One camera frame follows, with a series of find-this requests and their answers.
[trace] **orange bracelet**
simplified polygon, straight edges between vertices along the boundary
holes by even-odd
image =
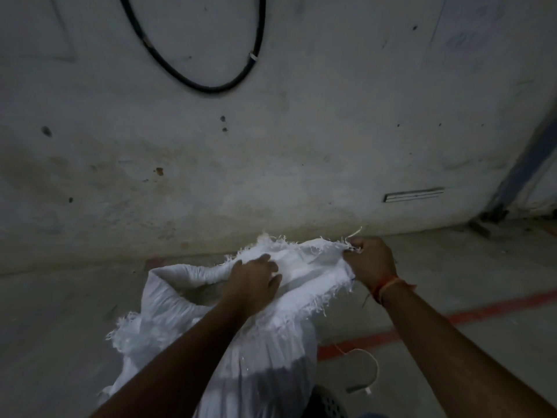
[[[383,293],[385,292],[385,289],[397,283],[401,283],[412,290],[416,288],[416,285],[408,284],[398,276],[387,276],[381,279],[375,288],[372,289],[373,299],[375,299],[379,305],[383,305]]]

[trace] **white fabric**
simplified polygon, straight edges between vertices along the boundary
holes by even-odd
[[[195,416],[300,416],[314,385],[317,341],[306,320],[323,309],[354,275],[342,259],[346,242],[313,239],[302,244],[262,235],[257,243],[215,267],[179,264],[153,269],[143,289],[141,313],[118,321],[108,338],[124,355],[114,394],[139,370],[211,307],[195,305],[171,285],[196,288],[228,278],[237,260],[247,262],[269,253],[282,274],[275,300],[250,318],[229,345],[203,394]]]

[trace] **person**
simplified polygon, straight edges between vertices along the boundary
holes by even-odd
[[[449,418],[557,417],[557,410],[456,330],[397,276],[379,238],[353,238],[343,254],[356,279],[388,312]],[[268,255],[237,261],[218,304],[154,358],[92,417],[190,417],[213,370],[249,316],[280,285]]]

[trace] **gray floor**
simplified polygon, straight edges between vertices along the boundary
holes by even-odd
[[[557,288],[555,222],[504,224],[488,241],[465,227],[386,238],[399,273],[444,313]],[[198,259],[204,264],[218,258]],[[119,355],[103,340],[118,316],[139,309],[143,262],[27,273],[0,278],[0,416],[79,417],[120,373]],[[355,285],[314,317],[322,343],[390,328],[387,315]],[[557,304],[463,326],[462,331],[548,400],[557,404]],[[347,395],[351,379],[370,375],[364,356],[321,362],[318,383],[351,416],[443,416],[431,389],[400,342],[372,351],[380,377],[370,396]]]

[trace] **black cable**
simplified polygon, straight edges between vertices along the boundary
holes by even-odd
[[[134,10],[131,7],[130,0],[120,0],[120,2],[122,3],[122,7],[124,8],[126,15],[128,16],[128,20],[130,21],[131,26],[134,28],[135,34],[138,36],[139,39],[141,39],[143,46],[149,52],[149,54],[151,54],[151,57],[153,57],[155,61],[159,63],[163,67],[163,69],[165,69],[177,81],[183,83],[186,86],[189,86],[192,89],[195,89],[196,91],[204,93],[219,93],[229,91],[234,86],[242,82],[248,75],[249,71],[255,65],[255,61],[257,60],[257,56],[259,55],[259,50],[261,48],[261,42],[263,41],[263,30],[265,29],[265,5],[267,3],[267,0],[259,0],[257,34],[255,36],[254,49],[251,53],[249,53],[246,66],[243,68],[238,76],[233,78],[233,80],[219,86],[205,86],[199,83],[195,83],[178,72],[174,67],[172,67],[166,60],[164,60],[163,56],[160,55],[156,48],[153,47],[153,44],[151,44],[151,41],[149,40],[145,32],[143,32],[143,28],[139,24],[139,20],[136,18]]]

